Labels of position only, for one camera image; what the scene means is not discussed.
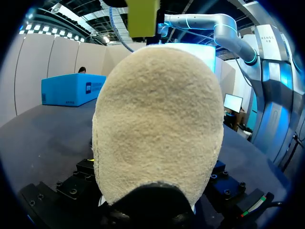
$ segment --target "cable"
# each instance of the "cable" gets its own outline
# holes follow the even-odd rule
[[[237,61],[237,58],[235,57],[234,53],[233,53],[233,52],[231,52],[231,53],[232,53],[234,59],[236,60],[236,63],[237,63],[237,65],[238,65],[238,67],[239,67],[239,69],[240,69],[240,71],[241,71],[241,73],[242,73],[242,75],[243,75],[243,77],[244,77],[244,80],[246,80],[246,83],[247,83],[250,87],[252,87],[252,86],[248,83],[248,81],[247,81],[247,79],[246,79],[246,77],[245,77],[245,75],[244,75],[244,73],[243,73],[243,71],[242,71],[242,68],[240,67],[239,62]]]
[[[265,211],[267,208],[272,208],[272,207],[283,207],[284,206],[284,202],[271,202],[270,204],[267,204],[265,206],[262,207],[258,207],[257,209],[254,209],[253,211],[249,212],[246,216],[249,217],[251,215],[253,215],[254,213],[258,213],[260,211]]]
[[[303,123],[302,123],[301,128],[300,128],[300,132],[299,132],[299,140],[300,140],[300,142],[303,142],[305,140],[305,137],[302,140],[300,139],[300,134],[301,134],[301,130],[303,128],[304,121],[305,121],[305,118],[303,120]]]
[[[122,37],[120,36],[120,34],[119,34],[117,28],[116,28],[115,25],[114,25],[113,16],[112,16],[112,7],[109,7],[109,18],[110,18],[110,24],[111,24],[111,26],[112,26],[112,29],[113,29],[115,35],[119,38],[119,41],[122,43],[122,45],[124,45],[124,47],[125,47],[126,49],[128,49],[128,50],[131,51],[131,52],[133,52],[133,49],[131,49],[131,48],[125,43],[125,41],[123,41],[123,39],[122,39]]]
[[[196,36],[199,36],[199,37],[208,38],[208,39],[211,39],[211,40],[214,41],[214,38],[212,38],[212,37],[207,37],[207,36],[204,36],[204,35],[202,35],[202,34],[198,34],[198,33],[195,33],[195,32],[190,32],[190,31],[188,31],[188,30],[180,29],[180,28],[177,28],[177,27],[175,27],[175,28],[176,28],[177,30],[181,30],[181,31],[183,31],[183,32],[187,32],[187,33],[189,33],[189,34],[196,35]]]

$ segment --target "logo on blue counter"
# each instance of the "logo on blue counter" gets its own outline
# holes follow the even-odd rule
[[[86,94],[91,93],[91,82],[86,83]]]

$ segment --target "ceiling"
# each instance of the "ceiling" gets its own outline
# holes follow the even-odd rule
[[[201,14],[228,14],[236,20],[238,31],[244,35],[251,33],[250,27],[253,22],[232,2],[234,0],[162,0],[161,8],[166,14],[182,14],[182,13],[201,13]],[[52,7],[60,3],[60,11],[56,14],[51,13]],[[28,33],[47,33],[52,34],[53,28],[57,28],[57,36],[91,42],[102,45],[117,44],[118,37],[115,35],[110,24],[108,14],[108,6],[102,0],[46,0],[43,5],[35,11],[30,10],[24,19],[20,31]],[[145,38],[130,38],[126,30],[128,26],[127,8],[119,8],[117,20],[117,28],[124,36],[127,43],[145,42]],[[90,36],[92,31],[96,31],[98,35]],[[213,37],[213,31],[209,30],[189,30],[189,32],[202,34]],[[217,46],[212,39],[205,39],[194,34],[190,34],[178,29],[169,28],[168,35],[162,38],[162,42],[174,42],[177,39],[184,43],[198,43],[216,46],[216,55],[222,59],[232,59],[234,56],[226,49]]]

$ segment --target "person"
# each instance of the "person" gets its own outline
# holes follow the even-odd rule
[[[85,67],[80,67],[80,69],[78,70],[78,73],[86,74],[86,68]]]

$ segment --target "computer monitor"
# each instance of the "computer monitor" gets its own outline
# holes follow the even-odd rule
[[[240,108],[242,106],[243,98],[232,95],[232,94],[225,94],[224,98],[224,107],[231,109],[239,113]]]

